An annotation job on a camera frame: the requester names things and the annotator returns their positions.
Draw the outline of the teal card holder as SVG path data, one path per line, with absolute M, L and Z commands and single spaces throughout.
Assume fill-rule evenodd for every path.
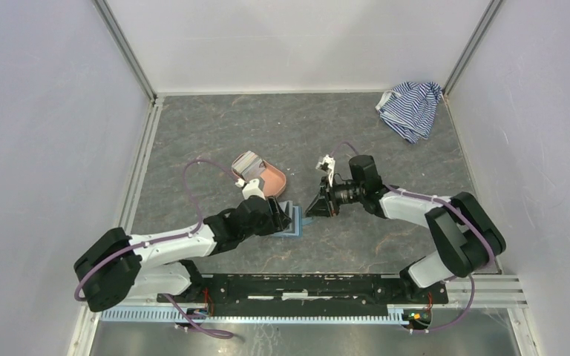
M 311 224 L 314 220 L 313 217 L 305 217 L 301 206 L 293 203 L 292 200 L 287 200 L 279 203 L 280 208 L 286 213 L 288 218 L 291 219 L 289 225 L 278 233 L 274 233 L 274 237 L 302 237 L 303 227 Z

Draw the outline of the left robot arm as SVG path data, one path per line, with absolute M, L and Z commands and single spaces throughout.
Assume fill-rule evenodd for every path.
M 191 263 L 237 248 L 253 236 L 287 230 L 292 223 L 274 197 L 252 196 L 198 223 L 158 234 L 106 231 L 73 265 L 79 280 L 74 297 L 103 312 L 129 297 L 170 294 L 194 302 L 203 281 Z

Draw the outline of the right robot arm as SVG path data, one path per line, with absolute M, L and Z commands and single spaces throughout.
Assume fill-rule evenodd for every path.
M 399 293 L 409 303 L 419 302 L 438 282 L 468 277 L 489 266 L 507 248 L 499 229 L 473 194 L 429 196 L 385 185 L 369 155 L 350 159 L 350 179 L 339 178 L 330 155 L 320 158 L 316 168 L 325 175 L 305 211 L 307 217 L 336 217 L 341 206 L 359 203 L 369 214 L 429 230 L 436 250 L 399 274 Z

